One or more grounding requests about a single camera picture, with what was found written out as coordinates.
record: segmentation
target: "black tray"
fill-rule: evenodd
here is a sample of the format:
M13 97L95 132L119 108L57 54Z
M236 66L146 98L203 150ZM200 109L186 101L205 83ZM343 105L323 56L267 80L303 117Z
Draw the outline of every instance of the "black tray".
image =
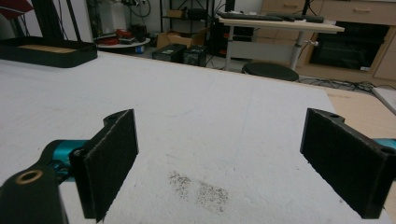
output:
M69 68L95 58L97 49L93 43L37 36L0 40L0 59L4 60Z

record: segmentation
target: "keyboard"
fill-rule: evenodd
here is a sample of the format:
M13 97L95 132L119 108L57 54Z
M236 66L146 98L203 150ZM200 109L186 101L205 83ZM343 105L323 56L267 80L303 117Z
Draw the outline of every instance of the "keyboard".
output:
M248 21L283 21L282 18L277 16L268 16L268 15L247 15L247 14L238 14L231 12L218 12L218 15L223 19L228 20L248 20Z
M283 19L284 21L302 21L323 23L324 17L313 16L313 15L298 15L298 14L286 14L286 13L268 13L267 16L275 16Z

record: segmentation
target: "black stool seat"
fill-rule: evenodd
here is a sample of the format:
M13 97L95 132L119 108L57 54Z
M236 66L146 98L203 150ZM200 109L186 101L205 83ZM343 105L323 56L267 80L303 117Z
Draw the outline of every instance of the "black stool seat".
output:
M286 81L296 81L299 78L299 75L293 70L275 63L247 63L242 67L242 72Z

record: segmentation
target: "bolt hole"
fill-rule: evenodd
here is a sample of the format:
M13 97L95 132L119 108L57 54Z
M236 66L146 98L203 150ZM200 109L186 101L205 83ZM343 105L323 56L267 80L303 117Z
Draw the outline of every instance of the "bolt hole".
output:
M32 170L25 172L17 177L15 182L20 185L29 184L35 182L38 178L43 175L43 172L40 170Z

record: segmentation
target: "table leg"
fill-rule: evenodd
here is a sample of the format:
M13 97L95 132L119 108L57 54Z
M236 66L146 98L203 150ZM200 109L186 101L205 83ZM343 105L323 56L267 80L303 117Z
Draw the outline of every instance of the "table leg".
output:
M301 53L301 48L302 48L302 44L303 44L303 36L304 36L304 32L300 31L298 34L297 41L294 44L293 53L291 54L290 69L293 71L296 69L298 57L300 56L300 53Z
M228 36L227 54L225 56L225 70L226 71L230 70L232 44L233 44L233 25L230 26L230 33Z

